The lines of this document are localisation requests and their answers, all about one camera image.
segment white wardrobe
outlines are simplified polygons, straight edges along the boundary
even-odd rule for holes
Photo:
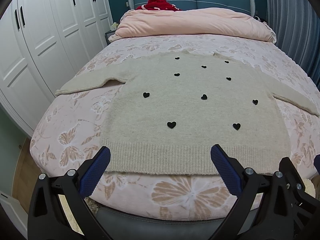
[[[30,136],[54,92],[106,46],[108,0],[13,0],[0,20],[0,102]]]

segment pink blanket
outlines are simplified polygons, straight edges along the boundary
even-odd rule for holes
[[[266,24],[244,13],[223,8],[188,11],[130,10],[121,18],[110,42],[131,37],[182,34],[221,34],[259,41],[276,42]]]

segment red cloth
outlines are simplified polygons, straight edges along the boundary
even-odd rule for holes
[[[178,9],[174,4],[168,3],[166,0],[148,0],[148,3],[136,8],[136,10],[167,10],[167,11],[182,11]]]

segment sweater sleeve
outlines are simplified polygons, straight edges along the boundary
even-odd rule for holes
[[[73,77],[65,83],[61,89],[57,90],[55,94],[71,94],[75,92],[91,90],[102,87],[109,80],[118,80],[126,83],[138,73],[138,69],[128,62],[122,62],[117,65],[109,65],[98,70],[93,70]]]
[[[261,70],[257,70],[257,72],[275,98],[291,103],[303,110],[306,110],[310,114],[314,114],[319,117],[316,105],[304,95],[281,83],[268,74],[263,73]]]

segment curtain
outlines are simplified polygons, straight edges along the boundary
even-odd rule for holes
[[[276,46],[320,91],[320,19],[308,0],[267,0],[267,22],[277,35]]]

